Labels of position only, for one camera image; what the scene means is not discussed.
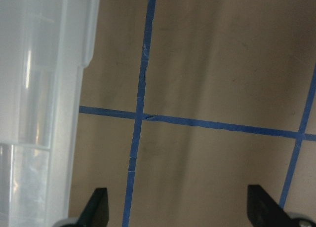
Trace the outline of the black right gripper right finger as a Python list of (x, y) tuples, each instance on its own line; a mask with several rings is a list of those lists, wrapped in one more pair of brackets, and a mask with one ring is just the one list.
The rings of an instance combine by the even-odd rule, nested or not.
[(260, 185), (247, 187), (247, 217), (253, 227), (295, 227), (293, 220)]

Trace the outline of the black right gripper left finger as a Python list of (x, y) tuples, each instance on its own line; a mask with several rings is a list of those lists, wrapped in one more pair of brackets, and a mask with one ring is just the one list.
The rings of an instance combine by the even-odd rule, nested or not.
[(109, 222), (107, 188), (96, 188), (79, 216), (78, 227), (106, 227)]

